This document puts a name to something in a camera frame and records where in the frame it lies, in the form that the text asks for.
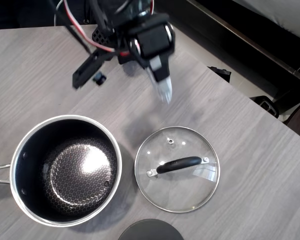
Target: lid handle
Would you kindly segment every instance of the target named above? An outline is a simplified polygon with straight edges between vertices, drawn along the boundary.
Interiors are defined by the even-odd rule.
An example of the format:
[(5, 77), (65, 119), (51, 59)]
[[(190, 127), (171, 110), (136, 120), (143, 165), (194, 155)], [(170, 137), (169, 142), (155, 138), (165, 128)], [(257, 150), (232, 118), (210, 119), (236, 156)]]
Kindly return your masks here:
[(192, 166), (200, 165), (200, 164), (208, 164), (209, 158), (207, 157), (198, 157), (198, 156), (189, 156), (180, 158), (177, 160), (166, 162), (163, 165), (158, 166), (156, 169), (151, 169), (146, 172), (148, 177), (154, 177), (158, 174), (164, 174), (168, 172), (172, 172), (175, 170), (185, 169)]

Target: wooden table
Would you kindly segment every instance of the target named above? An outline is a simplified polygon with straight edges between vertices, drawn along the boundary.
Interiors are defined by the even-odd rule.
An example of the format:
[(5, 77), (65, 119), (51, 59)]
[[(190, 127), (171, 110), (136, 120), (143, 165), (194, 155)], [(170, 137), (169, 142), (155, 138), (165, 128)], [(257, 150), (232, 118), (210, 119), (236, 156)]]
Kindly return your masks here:
[[(0, 30), (0, 165), (35, 124), (84, 115), (108, 128), (122, 151), (122, 179), (110, 204), (70, 228), (40, 225), (0, 184), (0, 240), (116, 240), (131, 224), (160, 219), (185, 240), (300, 240), (300, 137), (235, 90), (178, 42), (170, 61), (173, 97), (162, 103), (136, 64), (102, 67), (108, 80), (72, 89), (72, 73), (87, 57), (62, 27)], [(152, 132), (185, 126), (216, 150), (221, 176), (200, 209), (162, 211), (141, 194), (134, 159)]]

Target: black round object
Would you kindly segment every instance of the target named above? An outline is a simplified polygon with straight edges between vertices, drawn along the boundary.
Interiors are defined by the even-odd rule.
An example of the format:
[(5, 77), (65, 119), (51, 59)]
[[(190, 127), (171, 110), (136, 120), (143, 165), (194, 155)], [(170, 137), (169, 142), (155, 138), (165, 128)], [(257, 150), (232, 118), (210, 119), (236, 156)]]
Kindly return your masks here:
[(119, 240), (184, 240), (169, 223), (157, 219), (138, 221), (128, 227)]

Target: honeycomb pattern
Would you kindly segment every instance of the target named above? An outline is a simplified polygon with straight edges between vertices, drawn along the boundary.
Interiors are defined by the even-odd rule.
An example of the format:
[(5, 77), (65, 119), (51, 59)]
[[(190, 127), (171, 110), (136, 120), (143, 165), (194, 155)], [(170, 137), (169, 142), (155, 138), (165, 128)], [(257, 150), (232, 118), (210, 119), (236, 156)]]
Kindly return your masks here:
[(73, 138), (47, 154), (40, 172), (51, 206), (63, 215), (83, 215), (97, 209), (110, 194), (117, 156), (109, 141)]

